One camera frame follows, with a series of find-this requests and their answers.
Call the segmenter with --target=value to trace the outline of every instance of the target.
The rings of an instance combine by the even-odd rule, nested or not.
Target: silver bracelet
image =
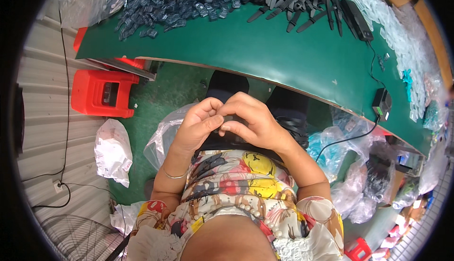
[[[189,172],[189,167],[188,167],[188,169],[186,170],[186,172],[185,172],[183,175],[181,175],[181,176],[170,176],[170,175],[168,175],[168,173],[167,173],[166,170],[164,169],[164,164],[162,165],[162,171],[164,171],[164,174],[167,175],[168,178],[177,179],[177,178],[183,178],[183,177],[187,176],[187,175],[188,175],[188,172]]]

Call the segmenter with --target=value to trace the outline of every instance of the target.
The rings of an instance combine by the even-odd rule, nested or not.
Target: finger
[[[230,131],[234,134],[237,134],[247,142],[253,142],[257,138],[257,135],[244,124],[241,124],[238,121],[227,121],[221,125],[221,130]]]
[[[241,101],[252,106],[259,106],[260,104],[262,104],[261,101],[243,92],[237,92],[236,94],[232,95],[229,99],[227,99],[226,103],[234,101]]]
[[[196,137],[203,137],[219,128],[223,123],[224,118],[221,115],[215,115],[191,126],[191,129]]]
[[[197,115],[201,120],[205,120],[210,116],[216,114],[216,111],[224,105],[222,101],[214,97],[208,97],[202,100],[200,103],[191,107],[188,113]]]
[[[236,114],[246,120],[249,124],[255,124],[258,108],[241,101],[235,101],[224,104],[219,108],[218,114],[222,116]]]

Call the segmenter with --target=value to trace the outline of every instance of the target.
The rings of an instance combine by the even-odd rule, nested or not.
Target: floor
[[[144,201],[143,187],[147,180],[156,175],[156,170],[143,155],[145,145],[156,131],[158,123],[170,112],[196,100],[205,98],[207,85],[213,70],[175,63],[165,63],[158,71],[155,82],[133,85],[129,98],[129,108],[135,109],[131,118],[117,118],[129,134],[133,151],[133,165],[129,170],[129,188],[109,179],[111,192],[117,202],[129,205]],[[249,80],[249,94],[261,101],[266,101],[274,85],[259,80]],[[310,100],[308,111],[309,133],[321,131],[332,126],[329,106],[317,100]],[[343,180],[355,152],[350,151],[342,165],[338,180]]]

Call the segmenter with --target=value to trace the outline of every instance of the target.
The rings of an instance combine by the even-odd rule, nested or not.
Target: woman
[[[330,185],[304,151],[307,97],[275,88],[264,104],[248,89],[214,72],[156,175],[128,260],[342,259]]]

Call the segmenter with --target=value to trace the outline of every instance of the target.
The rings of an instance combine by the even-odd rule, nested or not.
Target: electrical outlet
[[[60,183],[61,182],[58,180],[54,183],[55,192],[57,192],[57,193],[60,193],[61,191],[63,191],[63,188],[61,187]]]

